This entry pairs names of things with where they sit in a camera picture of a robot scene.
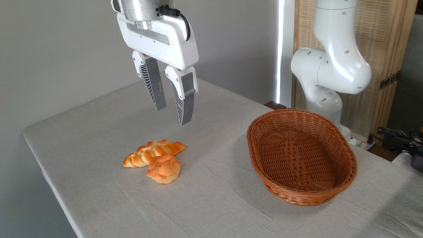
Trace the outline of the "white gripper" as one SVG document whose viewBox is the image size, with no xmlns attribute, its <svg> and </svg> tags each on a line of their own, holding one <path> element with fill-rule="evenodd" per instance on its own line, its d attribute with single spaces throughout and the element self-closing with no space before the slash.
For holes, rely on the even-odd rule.
<svg viewBox="0 0 423 238">
<path fill-rule="evenodd" d="M 196 72 L 192 66 L 198 62 L 199 54 L 193 30 L 186 41 L 186 25 L 181 18 L 164 16 L 152 21 L 150 30 L 136 28 L 120 13 L 117 21 L 125 43 L 134 50 L 132 58 L 137 75 L 144 80 L 156 110 L 167 106 L 159 60 L 169 65 L 165 74 L 171 81 L 180 125 L 190 122 L 195 93 L 198 92 Z"/>
</svg>

